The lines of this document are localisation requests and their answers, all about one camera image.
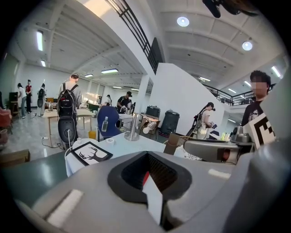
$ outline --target round ceiling light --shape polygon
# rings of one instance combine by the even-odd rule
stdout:
[[[242,43],[242,48],[246,51],[249,51],[253,48],[253,44],[250,43],[249,41],[245,41]]]
[[[181,26],[181,27],[187,27],[189,25],[189,19],[187,19],[186,17],[179,17],[177,19],[177,23]]]

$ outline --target picture frame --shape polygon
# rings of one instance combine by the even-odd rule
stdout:
[[[85,166],[108,160],[113,156],[113,154],[91,142],[71,150],[71,153]]]

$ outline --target blue chair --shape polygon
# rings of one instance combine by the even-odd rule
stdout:
[[[108,126],[106,132],[102,131],[102,124],[105,120],[105,117],[108,117]],[[100,133],[104,139],[116,136],[122,132],[116,127],[116,122],[119,120],[118,112],[114,107],[111,106],[102,106],[97,115],[98,122],[98,141],[100,141]]]

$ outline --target black railing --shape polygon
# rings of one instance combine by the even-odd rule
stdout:
[[[272,91],[275,85],[276,83],[270,86],[269,93]],[[250,104],[256,100],[256,97],[253,91],[248,91],[248,92],[238,94],[236,96],[231,96],[211,86],[207,86],[207,85],[204,85],[204,86],[216,97],[216,99],[218,99],[221,103],[225,103],[229,106]]]
[[[119,15],[119,17],[125,22],[128,28],[131,30],[132,34],[140,44],[143,52],[145,53],[151,68],[154,73],[158,68],[158,61],[154,54],[153,49],[151,50],[151,45],[146,37],[145,32],[143,31],[139,21],[137,20],[132,9],[129,7],[125,0],[105,0],[112,9]]]

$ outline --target plastic bottle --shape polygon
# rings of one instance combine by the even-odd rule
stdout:
[[[107,126],[108,126],[108,117],[106,116],[105,120],[103,121],[103,124],[102,124],[102,129],[101,129],[102,132],[106,132]]]

